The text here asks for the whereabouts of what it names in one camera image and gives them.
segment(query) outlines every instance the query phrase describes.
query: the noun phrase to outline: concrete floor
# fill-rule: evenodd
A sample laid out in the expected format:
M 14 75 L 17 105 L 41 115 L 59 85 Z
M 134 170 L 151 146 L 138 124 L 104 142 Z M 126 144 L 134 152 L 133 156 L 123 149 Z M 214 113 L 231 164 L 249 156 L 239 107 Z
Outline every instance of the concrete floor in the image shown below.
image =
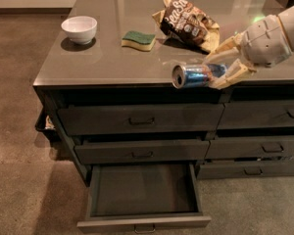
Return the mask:
M 41 105 L 31 84 L 61 15 L 0 15 L 0 235 L 81 234 L 87 189 L 61 148 L 35 131 Z M 294 177 L 199 181 L 204 229 L 169 235 L 294 234 Z M 132 233 L 110 233 L 109 235 Z

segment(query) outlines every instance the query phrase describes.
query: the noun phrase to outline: closed drawer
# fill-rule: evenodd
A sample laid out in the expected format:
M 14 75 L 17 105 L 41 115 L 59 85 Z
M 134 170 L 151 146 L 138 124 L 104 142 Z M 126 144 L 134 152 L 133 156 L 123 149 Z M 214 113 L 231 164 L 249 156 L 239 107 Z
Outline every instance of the closed drawer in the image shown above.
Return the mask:
M 70 107 L 58 111 L 68 135 L 215 130 L 223 105 Z
M 194 139 L 86 143 L 74 149 L 82 164 L 95 165 L 203 160 L 208 147 L 208 141 Z
M 191 164 L 93 167 L 84 233 L 203 227 Z
M 229 177 L 294 176 L 294 161 L 202 164 L 198 179 Z
M 211 141 L 206 159 L 294 156 L 294 136 L 229 137 Z
M 294 101 L 225 104 L 218 129 L 294 127 Z

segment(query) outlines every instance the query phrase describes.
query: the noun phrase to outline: gray counter surface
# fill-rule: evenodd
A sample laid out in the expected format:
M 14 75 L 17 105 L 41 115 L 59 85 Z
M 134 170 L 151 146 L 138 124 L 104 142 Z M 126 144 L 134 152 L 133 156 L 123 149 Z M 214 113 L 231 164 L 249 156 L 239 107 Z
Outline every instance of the gray counter surface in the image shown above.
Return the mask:
M 220 42 L 241 32 L 264 15 L 266 0 L 188 0 L 220 25 Z M 167 39 L 152 15 L 164 8 L 163 0 L 77 0 L 70 13 L 98 21 L 92 43 L 71 43 L 61 31 L 34 86 L 140 85 L 171 86 L 172 68 L 178 63 L 201 63 L 205 55 Z M 155 33 L 151 52 L 121 46 L 129 30 Z M 271 69 L 260 68 L 249 82 L 294 81 L 294 55 Z

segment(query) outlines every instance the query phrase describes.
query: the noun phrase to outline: crumpled snack bag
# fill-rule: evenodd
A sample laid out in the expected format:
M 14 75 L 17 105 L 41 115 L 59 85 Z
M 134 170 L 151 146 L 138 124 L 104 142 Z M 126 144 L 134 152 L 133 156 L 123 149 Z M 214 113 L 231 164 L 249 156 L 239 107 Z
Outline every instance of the crumpled snack bag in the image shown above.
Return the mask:
M 166 9 L 152 15 L 165 35 L 177 36 L 189 46 L 212 52 L 219 46 L 219 25 L 186 0 L 164 0 Z

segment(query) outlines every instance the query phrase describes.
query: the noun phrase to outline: green and yellow sponge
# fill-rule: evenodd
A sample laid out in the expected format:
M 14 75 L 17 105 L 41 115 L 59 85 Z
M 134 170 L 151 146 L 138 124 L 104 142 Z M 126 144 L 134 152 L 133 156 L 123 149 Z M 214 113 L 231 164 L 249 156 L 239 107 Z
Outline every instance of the green and yellow sponge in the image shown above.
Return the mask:
M 155 34 L 144 34 L 131 30 L 122 38 L 122 47 L 131 47 L 140 51 L 150 51 L 156 41 Z

